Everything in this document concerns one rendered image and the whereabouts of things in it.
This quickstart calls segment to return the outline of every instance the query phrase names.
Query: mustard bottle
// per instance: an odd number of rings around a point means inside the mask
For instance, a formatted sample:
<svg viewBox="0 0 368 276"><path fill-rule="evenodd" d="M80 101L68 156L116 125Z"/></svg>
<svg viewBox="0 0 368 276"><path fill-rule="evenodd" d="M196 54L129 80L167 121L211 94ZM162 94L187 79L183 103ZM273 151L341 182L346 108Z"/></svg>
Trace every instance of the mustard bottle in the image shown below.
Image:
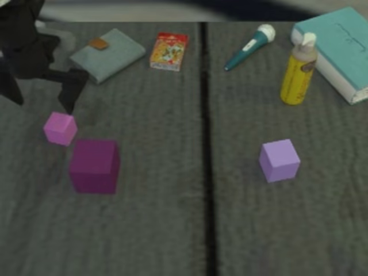
<svg viewBox="0 0 368 276"><path fill-rule="evenodd" d="M314 33L305 33L292 50L281 87L281 100L288 105L299 105L305 98L317 61L316 39Z"/></svg>

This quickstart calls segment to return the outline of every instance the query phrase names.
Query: teal book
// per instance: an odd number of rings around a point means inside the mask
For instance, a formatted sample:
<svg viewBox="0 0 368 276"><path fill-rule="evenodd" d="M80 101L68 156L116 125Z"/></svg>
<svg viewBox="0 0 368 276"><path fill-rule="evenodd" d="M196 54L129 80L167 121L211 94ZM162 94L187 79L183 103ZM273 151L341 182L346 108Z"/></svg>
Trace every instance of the teal book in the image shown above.
<svg viewBox="0 0 368 276"><path fill-rule="evenodd" d="M100 38L108 44L106 49L95 49L88 45L70 57L72 62L78 68L86 70L90 79L98 85L146 53L142 45L118 29L112 29Z"/></svg>
<svg viewBox="0 0 368 276"><path fill-rule="evenodd" d="M368 99L368 21L346 7L294 25L291 40L317 36L317 70L351 105Z"/></svg>

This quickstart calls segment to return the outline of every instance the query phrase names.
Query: purple cube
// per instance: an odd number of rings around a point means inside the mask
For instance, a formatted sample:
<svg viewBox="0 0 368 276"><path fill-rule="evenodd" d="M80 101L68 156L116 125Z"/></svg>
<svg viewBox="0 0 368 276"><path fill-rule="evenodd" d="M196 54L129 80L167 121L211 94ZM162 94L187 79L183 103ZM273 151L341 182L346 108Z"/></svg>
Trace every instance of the purple cube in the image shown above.
<svg viewBox="0 0 368 276"><path fill-rule="evenodd" d="M263 144L259 163L267 182L271 183L294 178L300 159L290 139L286 139Z"/></svg>
<svg viewBox="0 0 368 276"><path fill-rule="evenodd" d="M63 113L52 112L44 125L44 132L49 142L58 145L70 145L77 132L74 117Z"/></svg>
<svg viewBox="0 0 368 276"><path fill-rule="evenodd" d="M78 193L114 194L119 169L115 141L80 139L75 143L69 175Z"/></svg>

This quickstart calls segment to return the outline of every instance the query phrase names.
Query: book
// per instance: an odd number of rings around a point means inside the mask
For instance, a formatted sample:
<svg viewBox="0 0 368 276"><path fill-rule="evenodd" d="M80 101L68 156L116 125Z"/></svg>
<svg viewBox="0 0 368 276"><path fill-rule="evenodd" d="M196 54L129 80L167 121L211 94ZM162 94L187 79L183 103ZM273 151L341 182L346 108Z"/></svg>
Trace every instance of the book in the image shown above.
<svg viewBox="0 0 368 276"><path fill-rule="evenodd" d="M180 71L187 43L188 36L185 34L159 33L149 60L150 66Z"/></svg>
<svg viewBox="0 0 368 276"><path fill-rule="evenodd" d="M118 29L100 37L108 47L97 48L90 43L74 53L70 59L90 74L91 80L101 84L114 74L142 58L145 48Z"/></svg>
<svg viewBox="0 0 368 276"><path fill-rule="evenodd" d="M368 99L368 21L352 7L294 25L291 41L317 36L316 69L351 105Z"/></svg>

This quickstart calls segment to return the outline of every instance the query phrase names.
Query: bottle cap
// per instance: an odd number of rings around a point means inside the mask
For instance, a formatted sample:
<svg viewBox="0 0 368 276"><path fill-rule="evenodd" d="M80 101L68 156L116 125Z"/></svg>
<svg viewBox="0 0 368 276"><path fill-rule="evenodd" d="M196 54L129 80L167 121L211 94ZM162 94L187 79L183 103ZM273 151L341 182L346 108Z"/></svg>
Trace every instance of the bottle cap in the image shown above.
<svg viewBox="0 0 368 276"><path fill-rule="evenodd" d="M300 45L302 52L310 53L315 48L317 36L314 33L305 33Z"/></svg>
<svg viewBox="0 0 368 276"><path fill-rule="evenodd" d="M262 24L257 30L264 33L269 42L275 39L276 31L270 24Z"/></svg>

